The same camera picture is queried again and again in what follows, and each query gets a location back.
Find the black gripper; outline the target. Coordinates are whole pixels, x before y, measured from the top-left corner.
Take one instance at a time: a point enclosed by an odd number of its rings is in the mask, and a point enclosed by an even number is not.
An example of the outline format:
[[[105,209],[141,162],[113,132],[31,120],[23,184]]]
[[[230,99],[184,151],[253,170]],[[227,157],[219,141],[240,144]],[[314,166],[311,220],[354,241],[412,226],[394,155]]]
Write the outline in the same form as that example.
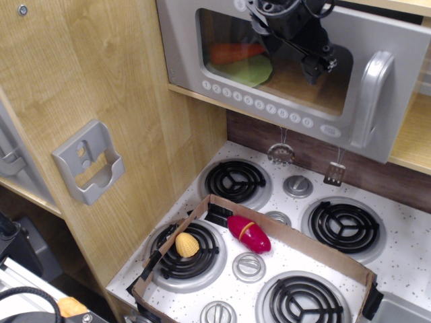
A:
[[[303,76],[316,85],[324,72],[337,66],[334,45],[321,20],[336,1],[248,1],[252,26],[262,36],[273,36],[301,52]]]

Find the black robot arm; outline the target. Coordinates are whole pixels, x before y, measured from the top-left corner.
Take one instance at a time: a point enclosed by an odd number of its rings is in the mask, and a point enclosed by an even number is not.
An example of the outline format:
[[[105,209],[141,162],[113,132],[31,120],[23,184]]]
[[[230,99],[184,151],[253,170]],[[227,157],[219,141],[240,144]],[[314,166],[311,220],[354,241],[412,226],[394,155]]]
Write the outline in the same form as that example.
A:
[[[335,8],[331,1],[247,1],[251,25],[269,54],[287,44],[300,59],[302,74],[314,85],[324,72],[337,66],[334,45],[321,20]]]

